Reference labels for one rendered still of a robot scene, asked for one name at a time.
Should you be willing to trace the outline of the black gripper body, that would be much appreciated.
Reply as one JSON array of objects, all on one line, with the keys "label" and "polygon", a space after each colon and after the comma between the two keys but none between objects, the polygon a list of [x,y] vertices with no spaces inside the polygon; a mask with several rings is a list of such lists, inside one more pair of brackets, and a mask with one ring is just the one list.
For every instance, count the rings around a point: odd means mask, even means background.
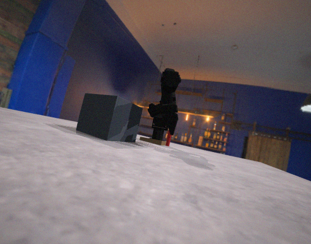
[{"label": "black gripper body", "polygon": [[178,112],[178,107],[176,105],[176,96],[163,96],[162,105],[160,106],[160,114],[165,113],[164,116],[178,115],[176,112]]}]

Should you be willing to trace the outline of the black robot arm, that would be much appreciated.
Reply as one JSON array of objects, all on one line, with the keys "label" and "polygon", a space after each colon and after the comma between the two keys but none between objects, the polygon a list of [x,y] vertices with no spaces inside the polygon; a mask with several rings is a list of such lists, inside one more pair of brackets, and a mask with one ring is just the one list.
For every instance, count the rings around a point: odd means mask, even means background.
[{"label": "black robot arm", "polygon": [[[166,68],[164,72],[162,73],[162,77],[161,77],[162,97],[168,96],[168,95],[175,96],[175,91],[179,83],[181,83],[181,77],[178,74],[178,72],[175,71],[174,69]],[[154,105],[153,103],[149,104],[148,112],[150,116],[153,117],[151,128],[154,128],[152,138],[150,139],[164,141],[163,134],[164,134],[164,130],[165,131],[168,130],[168,125],[167,125],[167,122],[165,122],[164,119],[162,118],[162,116],[164,116],[165,113],[160,114],[160,106],[162,105],[162,97],[161,97],[159,104],[156,104],[156,105]]]}]

